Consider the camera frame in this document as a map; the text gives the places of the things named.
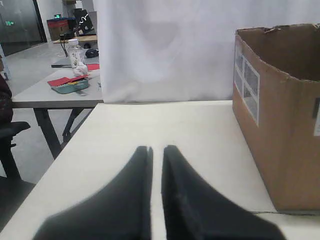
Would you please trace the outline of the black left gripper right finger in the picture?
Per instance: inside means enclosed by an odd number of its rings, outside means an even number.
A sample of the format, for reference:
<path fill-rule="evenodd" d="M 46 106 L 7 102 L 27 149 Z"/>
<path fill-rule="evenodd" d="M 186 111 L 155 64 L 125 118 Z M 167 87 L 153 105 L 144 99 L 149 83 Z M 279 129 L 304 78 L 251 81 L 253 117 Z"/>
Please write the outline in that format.
<path fill-rule="evenodd" d="M 163 152 L 161 195 L 168 240 L 283 240 L 273 223 L 211 187 L 175 145 Z"/>

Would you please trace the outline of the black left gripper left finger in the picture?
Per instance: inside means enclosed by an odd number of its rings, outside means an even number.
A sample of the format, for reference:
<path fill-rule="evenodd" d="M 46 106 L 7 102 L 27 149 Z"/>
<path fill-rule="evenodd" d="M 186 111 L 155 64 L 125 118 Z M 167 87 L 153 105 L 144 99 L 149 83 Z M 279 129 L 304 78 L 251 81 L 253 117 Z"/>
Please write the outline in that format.
<path fill-rule="evenodd" d="M 153 149 L 136 148 L 124 168 L 93 196 L 50 216 L 35 240 L 150 240 Z"/>

